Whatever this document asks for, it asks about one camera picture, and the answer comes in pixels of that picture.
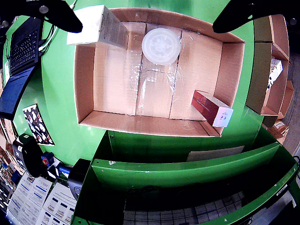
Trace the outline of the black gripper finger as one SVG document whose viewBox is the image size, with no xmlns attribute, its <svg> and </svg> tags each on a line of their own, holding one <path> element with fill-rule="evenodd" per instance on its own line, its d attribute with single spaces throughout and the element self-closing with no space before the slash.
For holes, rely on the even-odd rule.
<svg viewBox="0 0 300 225">
<path fill-rule="evenodd" d="M 82 22 L 64 0 L 2 0 L 0 2 L 0 24 L 11 25 L 16 16 L 47 18 L 52 25 L 72 33 L 80 33 Z"/>
<path fill-rule="evenodd" d="M 298 0 L 231 0 L 214 21 L 215 33 L 231 32 L 254 19 L 283 15 L 291 26 L 300 25 Z"/>
</svg>

